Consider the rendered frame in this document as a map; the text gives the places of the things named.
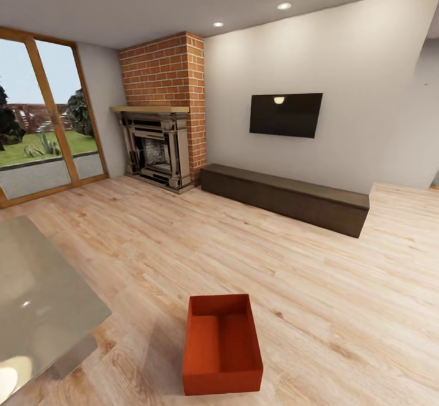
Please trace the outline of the storage box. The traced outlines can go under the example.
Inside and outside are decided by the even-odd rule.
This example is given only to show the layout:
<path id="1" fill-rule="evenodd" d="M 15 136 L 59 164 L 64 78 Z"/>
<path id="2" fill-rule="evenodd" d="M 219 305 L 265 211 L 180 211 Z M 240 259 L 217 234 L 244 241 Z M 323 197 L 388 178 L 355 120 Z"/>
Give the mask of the storage box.
<path id="1" fill-rule="evenodd" d="M 185 396 L 260 391 L 264 365 L 248 294 L 189 297 Z"/>

